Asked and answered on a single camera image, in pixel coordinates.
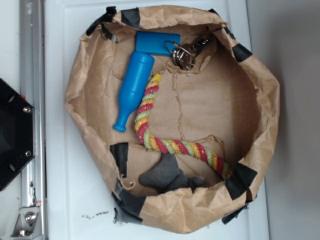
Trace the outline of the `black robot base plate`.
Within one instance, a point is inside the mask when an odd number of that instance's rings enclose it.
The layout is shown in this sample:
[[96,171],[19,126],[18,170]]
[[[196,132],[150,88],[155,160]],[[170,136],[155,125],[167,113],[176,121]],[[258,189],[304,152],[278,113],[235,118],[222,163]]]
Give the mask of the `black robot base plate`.
[[34,158],[34,108],[0,80],[0,190]]

